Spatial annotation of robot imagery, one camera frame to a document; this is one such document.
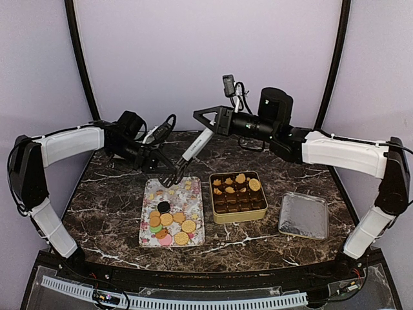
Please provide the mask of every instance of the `floral placemat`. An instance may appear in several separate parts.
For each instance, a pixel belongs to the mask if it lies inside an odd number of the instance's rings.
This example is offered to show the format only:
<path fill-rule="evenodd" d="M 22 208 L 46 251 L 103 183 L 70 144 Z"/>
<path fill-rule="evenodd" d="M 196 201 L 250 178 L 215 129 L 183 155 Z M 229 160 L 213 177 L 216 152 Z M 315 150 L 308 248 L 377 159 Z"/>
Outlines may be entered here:
<path fill-rule="evenodd" d="M 193 221 L 196 229 L 188 233 L 188 241 L 184 245 L 176 243 L 174 236 L 183 231 L 182 220 L 175 220 L 170 225 L 163 225 L 167 233 L 172 237 L 170 245 L 162 242 L 156 234 L 150 231 L 150 214 L 157 210 L 160 202 L 170 204 L 172 217 L 177 213 L 183 213 L 185 220 Z M 167 189 L 158 179 L 149 179 L 145 185 L 143 195 L 141 226 L 139 230 L 139 244 L 142 247 L 195 247 L 205 242 L 204 214 L 201 194 L 201 180 L 197 177 L 186 177 L 178 185 Z"/>

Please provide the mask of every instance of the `marble surface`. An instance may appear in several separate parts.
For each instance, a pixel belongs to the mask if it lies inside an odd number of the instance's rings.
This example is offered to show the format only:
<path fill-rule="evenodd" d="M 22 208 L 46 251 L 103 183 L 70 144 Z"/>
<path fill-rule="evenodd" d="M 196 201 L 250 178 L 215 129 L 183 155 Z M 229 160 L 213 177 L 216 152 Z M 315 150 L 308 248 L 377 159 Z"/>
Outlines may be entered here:
<path fill-rule="evenodd" d="M 198 132 L 173 132 L 164 152 L 174 161 Z M 264 219 L 214 223 L 208 177 L 217 172 L 256 171 L 268 200 Z M 332 260 L 354 228 L 346 205 L 325 166 L 286 163 L 268 150 L 243 150 L 237 137 L 214 136 L 188 167 L 186 176 L 201 179 L 206 240 L 191 248 L 142 248 L 138 234 L 145 182 L 154 176 L 133 171 L 123 160 L 95 153 L 63 223 L 85 250 L 86 259 L 101 264 L 158 271 L 256 271 Z M 324 241 L 278 232 L 281 198 L 287 191 L 326 199 L 329 237 Z"/>

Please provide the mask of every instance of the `white perforated rail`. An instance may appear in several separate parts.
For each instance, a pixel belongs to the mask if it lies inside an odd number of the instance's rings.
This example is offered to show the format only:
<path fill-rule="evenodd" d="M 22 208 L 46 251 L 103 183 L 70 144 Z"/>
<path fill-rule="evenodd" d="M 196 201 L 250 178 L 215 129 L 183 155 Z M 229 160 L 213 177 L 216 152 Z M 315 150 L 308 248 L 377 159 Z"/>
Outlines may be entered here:
<path fill-rule="evenodd" d="M 62 279 L 43 276 L 42 286 L 54 291 L 81 299 L 87 302 L 92 300 L 93 288 L 84 284 L 73 284 Z M 119 309 L 125 309 L 127 302 L 124 295 L 107 292 L 113 296 L 119 297 L 121 303 L 117 306 Z M 249 300 L 232 300 L 232 301 L 191 301 L 191 300 L 167 300 L 146 298 L 128 294 L 130 299 L 131 310 L 156 309 L 156 310 L 275 310 L 289 309 L 301 305 L 307 305 L 307 294 L 298 293 L 286 296 L 277 296 Z"/>

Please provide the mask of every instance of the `white wall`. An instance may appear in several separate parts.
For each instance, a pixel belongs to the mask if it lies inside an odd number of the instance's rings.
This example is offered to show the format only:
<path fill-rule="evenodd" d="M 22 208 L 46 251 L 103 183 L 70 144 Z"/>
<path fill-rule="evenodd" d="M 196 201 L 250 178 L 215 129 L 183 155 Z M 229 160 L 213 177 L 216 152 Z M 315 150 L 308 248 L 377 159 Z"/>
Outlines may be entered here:
<path fill-rule="evenodd" d="M 323 96 L 340 0 L 76 1 L 102 118 L 130 109 L 156 125 L 177 114 L 177 129 L 201 129 L 194 110 L 229 105 L 222 75 L 250 90 L 294 98 L 292 122 L 311 127 Z"/>
<path fill-rule="evenodd" d="M 413 2 L 354 1 L 343 59 L 324 129 L 372 140 L 400 137 L 413 149 Z M 408 154 L 410 168 L 413 157 Z M 339 171 L 359 216 L 379 180 Z M 413 309 L 413 207 L 377 244 L 383 249 L 404 309 Z"/>
<path fill-rule="evenodd" d="M 36 136 L 86 123 L 64 1 L 0 1 L 0 309 L 18 309 L 40 249 L 28 218 L 8 191 L 6 157 L 21 134 Z M 62 214 L 87 156 L 47 169 L 50 199 Z"/>

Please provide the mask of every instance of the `pink cookie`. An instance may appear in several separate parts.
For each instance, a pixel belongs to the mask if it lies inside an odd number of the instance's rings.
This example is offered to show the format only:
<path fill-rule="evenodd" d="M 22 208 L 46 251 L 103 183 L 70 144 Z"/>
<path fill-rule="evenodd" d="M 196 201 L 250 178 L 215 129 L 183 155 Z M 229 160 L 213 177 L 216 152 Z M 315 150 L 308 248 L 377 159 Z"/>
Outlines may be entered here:
<path fill-rule="evenodd" d="M 167 247 L 172 243 L 172 236 L 170 234 L 167 234 L 165 238 L 158 239 L 158 241 L 163 247 Z"/>

